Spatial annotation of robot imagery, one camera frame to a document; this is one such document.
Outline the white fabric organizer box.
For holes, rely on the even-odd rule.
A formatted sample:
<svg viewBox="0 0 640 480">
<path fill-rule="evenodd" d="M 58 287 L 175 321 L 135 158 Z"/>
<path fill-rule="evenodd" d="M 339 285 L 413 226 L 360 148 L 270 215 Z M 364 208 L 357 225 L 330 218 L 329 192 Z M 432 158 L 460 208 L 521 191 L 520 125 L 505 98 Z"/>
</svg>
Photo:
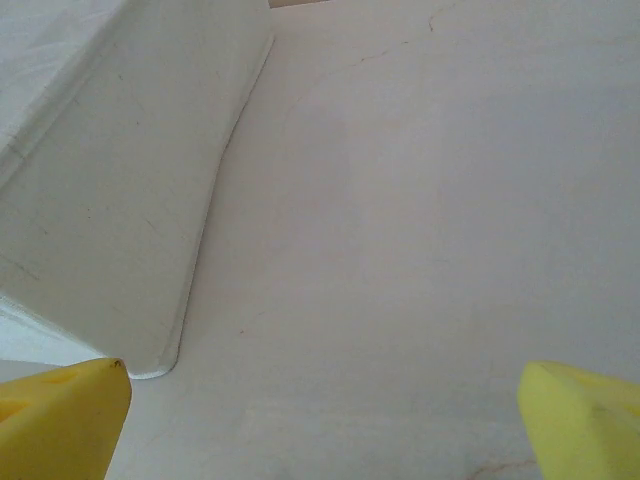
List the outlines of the white fabric organizer box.
<svg viewBox="0 0 640 480">
<path fill-rule="evenodd" d="M 268 0 L 0 0 L 0 362 L 169 372 Z"/>
</svg>

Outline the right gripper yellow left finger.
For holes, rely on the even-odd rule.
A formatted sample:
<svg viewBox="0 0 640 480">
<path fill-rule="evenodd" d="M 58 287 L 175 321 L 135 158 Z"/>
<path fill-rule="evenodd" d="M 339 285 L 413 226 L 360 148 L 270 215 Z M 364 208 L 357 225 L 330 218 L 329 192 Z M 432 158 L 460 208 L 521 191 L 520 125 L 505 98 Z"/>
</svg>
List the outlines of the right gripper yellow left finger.
<svg viewBox="0 0 640 480">
<path fill-rule="evenodd" d="M 104 480 L 131 398 L 116 358 L 0 383 L 0 480 Z"/>
</svg>

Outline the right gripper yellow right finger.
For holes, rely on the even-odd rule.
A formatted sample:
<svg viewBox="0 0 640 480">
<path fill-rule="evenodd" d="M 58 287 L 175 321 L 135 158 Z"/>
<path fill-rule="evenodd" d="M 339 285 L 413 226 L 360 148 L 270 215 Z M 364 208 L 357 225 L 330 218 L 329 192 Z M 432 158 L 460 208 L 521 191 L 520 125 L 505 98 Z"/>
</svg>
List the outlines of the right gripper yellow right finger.
<svg viewBox="0 0 640 480">
<path fill-rule="evenodd" d="M 544 480 L 640 480 L 640 384 L 530 362 L 517 400 Z"/>
</svg>

